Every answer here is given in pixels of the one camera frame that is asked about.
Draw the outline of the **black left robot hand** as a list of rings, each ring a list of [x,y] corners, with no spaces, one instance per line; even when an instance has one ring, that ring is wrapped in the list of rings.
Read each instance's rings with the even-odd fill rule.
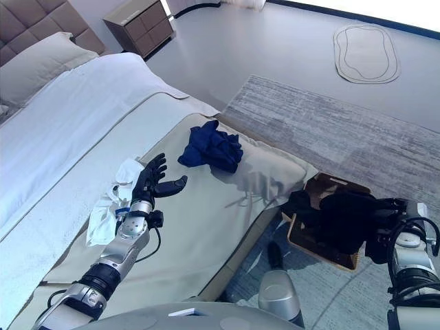
[[[185,188],[188,181],[186,175],[175,181],[160,182],[165,177],[166,169],[166,156],[164,153],[155,156],[144,167],[132,190],[131,205],[136,202],[146,201],[154,207],[155,199],[171,197]]]

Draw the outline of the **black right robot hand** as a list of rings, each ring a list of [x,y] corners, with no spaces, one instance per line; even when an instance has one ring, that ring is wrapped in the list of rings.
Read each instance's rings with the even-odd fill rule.
[[[400,198],[379,199],[379,201],[381,208],[373,212],[372,219],[376,225],[377,240],[380,242],[390,239],[399,220],[428,217],[428,207],[422,202]]]

